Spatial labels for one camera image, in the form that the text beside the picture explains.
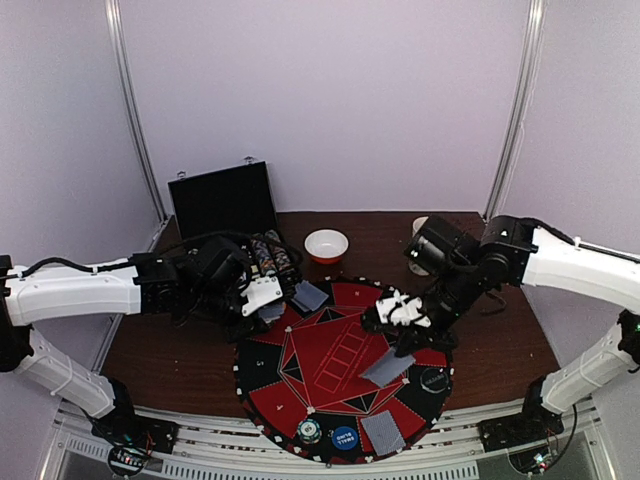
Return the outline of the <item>stack of poker chips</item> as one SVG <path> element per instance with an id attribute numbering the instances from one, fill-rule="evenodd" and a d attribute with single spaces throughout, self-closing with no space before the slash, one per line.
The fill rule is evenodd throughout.
<path id="1" fill-rule="evenodd" d="M 311 445 L 320 441 L 322 430 L 316 420 L 307 418 L 298 424 L 296 434 L 303 444 Z"/>

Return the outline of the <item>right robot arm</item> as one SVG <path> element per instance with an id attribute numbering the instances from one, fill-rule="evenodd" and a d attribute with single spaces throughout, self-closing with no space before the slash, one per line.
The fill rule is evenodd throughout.
<path id="1" fill-rule="evenodd" d="M 395 355 L 451 350 L 450 332 L 483 295 L 504 285 L 570 297 L 579 312 L 601 303 L 612 326 L 579 356 L 538 380 L 512 419 L 519 440 L 535 440 L 578 401 L 639 369 L 639 257 L 569 236 L 542 220 L 500 215 L 480 238 L 429 216 L 404 251 L 435 279 L 419 294 L 391 289 L 361 317 L 365 331 L 397 333 Z"/>

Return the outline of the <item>blue backed card deck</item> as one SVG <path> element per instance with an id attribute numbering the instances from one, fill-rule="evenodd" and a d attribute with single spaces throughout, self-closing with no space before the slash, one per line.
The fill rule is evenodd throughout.
<path id="1" fill-rule="evenodd" d="M 286 311 L 285 303 L 275 303 L 261 307 L 258 311 L 259 319 L 269 328 L 279 320 Z"/>

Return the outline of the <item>blue small blind button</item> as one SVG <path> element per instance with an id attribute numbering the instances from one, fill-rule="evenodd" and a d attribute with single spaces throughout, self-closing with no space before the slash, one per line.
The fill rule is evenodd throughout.
<path id="1" fill-rule="evenodd" d="M 359 443 L 358 432 L 349 426 L 340 426 L 333 431 L 331 441 L 336 449 L 349 451 Z"/>

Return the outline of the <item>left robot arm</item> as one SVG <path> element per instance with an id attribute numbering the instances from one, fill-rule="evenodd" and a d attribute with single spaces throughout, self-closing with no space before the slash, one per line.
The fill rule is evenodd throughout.
<path id="1" fill-rule="evenodd" d="M 126 387 L 93 373 L 61 352 L 34 325 L 41 320 L 93 314 L 169 314 L 175 321 L 198 310 L 228 315 L 241 334 L 257 312 L 283 299 L 275 269 L 260 272 L 245 250 L 215 236 L 193 253 L 134 254 L 81 265 L 50 257 L 30 267 L 1 258 L 1 369 L 24 374 L 81 408 L 123 444 L 144 433 Z"/>

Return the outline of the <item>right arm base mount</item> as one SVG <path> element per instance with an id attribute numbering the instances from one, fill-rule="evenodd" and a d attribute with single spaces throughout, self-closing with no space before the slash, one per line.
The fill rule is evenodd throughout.
<path id="1" fill-rule="evenodd" d="M 480 440 L 485 452 L 515 450 L 508 453 L 510 465 L 520 474 L 541 475 L 554 463 L 551 440 L 558 443 L 564 432 L 561 417 L 526 417 L 514 414 L 478 424 Z"/>

